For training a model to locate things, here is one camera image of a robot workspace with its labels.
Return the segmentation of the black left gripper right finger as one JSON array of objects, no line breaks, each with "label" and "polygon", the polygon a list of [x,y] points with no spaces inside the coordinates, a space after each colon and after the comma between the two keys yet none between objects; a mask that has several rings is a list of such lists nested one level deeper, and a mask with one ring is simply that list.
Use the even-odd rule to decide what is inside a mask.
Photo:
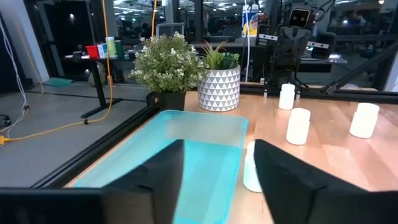
[{"label": "black left gripper right finger", "polygon": [[398,191],[367,191],[262,139],[254,162],[275,224],[398,224]]}]

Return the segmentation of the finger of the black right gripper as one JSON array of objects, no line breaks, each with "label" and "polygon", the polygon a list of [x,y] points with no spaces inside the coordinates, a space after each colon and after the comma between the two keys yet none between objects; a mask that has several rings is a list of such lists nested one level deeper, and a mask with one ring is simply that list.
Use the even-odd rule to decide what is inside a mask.
[{"label": "finger of the black right gripper", "polygon": [[299,69],[301,58],[307,50],[307,44],[309,37],[295,37],[294,39],[294,59],[295,59],[295,69]]},{"label": "finger of the black right gripper", "polygon": [[288,37],[279,37],[276,48],[276,67],[278,70],[292,68],[294,56],[292,55],[293,40]]}]

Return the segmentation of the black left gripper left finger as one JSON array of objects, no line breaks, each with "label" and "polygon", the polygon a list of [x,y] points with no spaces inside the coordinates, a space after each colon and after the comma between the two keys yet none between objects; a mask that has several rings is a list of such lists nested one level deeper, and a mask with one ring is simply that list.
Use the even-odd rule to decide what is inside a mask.
[{"label": "black left gripper left finger", "polygon": [[104,224],[172,224],[182,184],[184,140],[105,185]]}]

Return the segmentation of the white pill bottle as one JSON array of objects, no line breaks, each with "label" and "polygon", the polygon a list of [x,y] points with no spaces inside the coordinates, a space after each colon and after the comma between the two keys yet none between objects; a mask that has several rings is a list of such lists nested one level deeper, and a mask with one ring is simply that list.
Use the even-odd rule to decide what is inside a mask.
[{"label": "white pill bottle", "polygon": [[255,141],[251,141],[247,144],[246,155],[244,157],[243,184],[248,190],[261,193],[262,188],[259,183],[256,164],[254,162],[254,146]]},{"label": "white pill bottle", "polygon": [[359,103],[354,113],[349,133],[357,138],[368,139],[376,127],[380,107],[372,103]]},{"label": "white pill bottle", "polygon": [[279,108],[291,110],[295,100],[295,85],[290,83],[282,84],[279,95]]},{"label": "white pill bottle", "polygon": [[292,109],[286,132],[287,142],[294,145],[304,145],[307,142],[310,116],[311,112],[307,109]]}]

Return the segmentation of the teal translucent plastic basket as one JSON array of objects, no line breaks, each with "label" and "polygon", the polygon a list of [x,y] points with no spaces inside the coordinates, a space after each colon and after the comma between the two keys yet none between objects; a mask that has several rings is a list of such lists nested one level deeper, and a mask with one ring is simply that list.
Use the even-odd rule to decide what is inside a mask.
[{"label": "teal translucent plastic basket", "polygon": [[182,188],[173,224],[225,224],[243,154],[248,120],[166,110],[121,141],[74,187],[103,187],[176,139],[184,141]]}]

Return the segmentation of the blue white yellow pack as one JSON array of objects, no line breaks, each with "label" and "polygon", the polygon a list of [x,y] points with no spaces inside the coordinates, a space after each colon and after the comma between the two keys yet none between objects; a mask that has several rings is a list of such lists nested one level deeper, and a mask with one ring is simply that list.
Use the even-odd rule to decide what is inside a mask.
[{"label": "blue white yellow pack", "polygon": [[259,5],[249,4],[244,5],[242,9],[242,37],[255,37],[257,36]]}]

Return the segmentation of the succulent in white triangle-pattern pot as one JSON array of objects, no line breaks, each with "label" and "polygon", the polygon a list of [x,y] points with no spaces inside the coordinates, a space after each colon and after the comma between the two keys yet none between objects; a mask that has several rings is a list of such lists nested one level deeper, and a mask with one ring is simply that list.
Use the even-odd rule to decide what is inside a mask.
[{"label": "succulent in white triangle-pattern pot", "polygon": [[216,47],[205,43],[201,57],[206,75],[197,86],[199,106],[207,111],[225,112],[238,107],[241,67],[239,54],[224,52],[222,43]]}]

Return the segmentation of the grey monitor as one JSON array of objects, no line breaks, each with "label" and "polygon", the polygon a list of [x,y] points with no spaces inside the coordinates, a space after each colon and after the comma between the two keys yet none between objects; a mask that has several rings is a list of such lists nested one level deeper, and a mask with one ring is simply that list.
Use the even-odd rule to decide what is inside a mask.
[{"label": "grey monitor", "polygon": [[162,23],[157,24],[155,28],[155,36],[160,37],[162,35],[173,36],[176,32],[184,35],[185,24],[184,23]]}]

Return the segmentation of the white-flowered plant in black pot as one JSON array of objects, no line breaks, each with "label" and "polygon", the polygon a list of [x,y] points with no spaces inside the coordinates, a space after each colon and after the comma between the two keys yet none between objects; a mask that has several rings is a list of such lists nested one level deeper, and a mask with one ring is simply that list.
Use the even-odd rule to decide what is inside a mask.
[{"label": "white-flowered plant in black pot", "polygon": [[185,96],[205,78],[207,64],[178,32],[141,38],[129,76],[154,92],[162,110],[184,110]]}]

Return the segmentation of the black desk with T-foot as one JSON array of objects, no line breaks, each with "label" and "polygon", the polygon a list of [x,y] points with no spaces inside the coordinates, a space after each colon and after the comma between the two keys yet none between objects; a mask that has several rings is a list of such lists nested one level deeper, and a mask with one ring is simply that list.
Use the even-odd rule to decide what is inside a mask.
[{"label": "black desk with T-foot", "polygon": [[108,102],[106,101],[103,91],[103,84],[101,82],[100,73],[97,67],[97,62],[103,62],[103,63],[106,62],[105,58],[90,58],[89,56],[66,55],[64,56],[63,59],[75,63],[88,62],[90,65],[90,71],[93,74],[96,93],[99,100],[99,107],[81,115],[82,119],[88,119],[90,116],[93,116],[94,114],[97,114],[105,109],[109,109],[111,105],[117,104],[123,100],[122,98],[113,98],[111,96],[109,101]]}]

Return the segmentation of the teal floor mat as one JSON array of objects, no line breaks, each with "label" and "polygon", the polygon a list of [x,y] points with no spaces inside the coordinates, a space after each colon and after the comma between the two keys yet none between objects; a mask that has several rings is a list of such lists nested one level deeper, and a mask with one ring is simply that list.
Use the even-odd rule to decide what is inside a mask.
[{"label": "teal floor mat", "polygon": [[73,80],[66,79],[66,78],[51,77],[47,81],[44,82],[44,85],[63,87],[63,86],[68,86],[71,83],[73,83]]}]

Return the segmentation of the light green cup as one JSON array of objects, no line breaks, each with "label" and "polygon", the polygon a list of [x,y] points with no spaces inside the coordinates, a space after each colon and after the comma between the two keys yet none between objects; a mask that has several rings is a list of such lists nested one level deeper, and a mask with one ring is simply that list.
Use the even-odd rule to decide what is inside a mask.
[{"label": "light green cup", "polygon": [[106,44],[107,44],[107,52],[108,52],[109,58],[116,58],[117,50],[116,50],[116,41],[115,41],[114,37],[107,37]]}]

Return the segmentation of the red box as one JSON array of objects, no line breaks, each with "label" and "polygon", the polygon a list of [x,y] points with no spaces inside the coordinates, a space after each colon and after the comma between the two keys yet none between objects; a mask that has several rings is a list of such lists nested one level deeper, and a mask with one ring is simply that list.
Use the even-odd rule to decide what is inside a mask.
[{"label": "red box", "polygon": [[87,45],[85,48],[87,50],[89,58],[94,58],[94,59],[100,58],[97,45]]}]

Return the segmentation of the black aluminium table frame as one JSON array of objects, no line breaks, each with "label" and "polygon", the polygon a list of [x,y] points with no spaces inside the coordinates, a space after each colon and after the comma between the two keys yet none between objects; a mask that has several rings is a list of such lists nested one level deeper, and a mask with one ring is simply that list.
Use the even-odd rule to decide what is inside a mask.
[{"label": "black aluminium table frame", "polygon": [[[387,58],[398,52],[398,40],[388,46],[383,52],[378,53],[366,63],[359,66],[356,70],[350,71],[342,79],[331,82],[323,88],[309,88],[302,90],[302,98],[317,100],[340,100],[340,101],[365,101],[370,103],[398,104],[398,92],[370,91],[370,90],[343,90],[341,87],[348,83],[356,75],[360,75],[369,67],[385,61]],[[72,178],[75,172],[79,172],[86,167],[85,163],[102,156],[109,151],[112,144],[126,136],[128,130],[135,130],[143,122],[160,111],[159,104],[151,99],[151,94],[146,99],[147,106],[139,110],[136,114],[125,120],[116,128],[106,133],[93,144],[86,147],[76,156],[66,163],[56,168],[46,175],[43,179],[32,185],[33,188],[58,187]]]}]

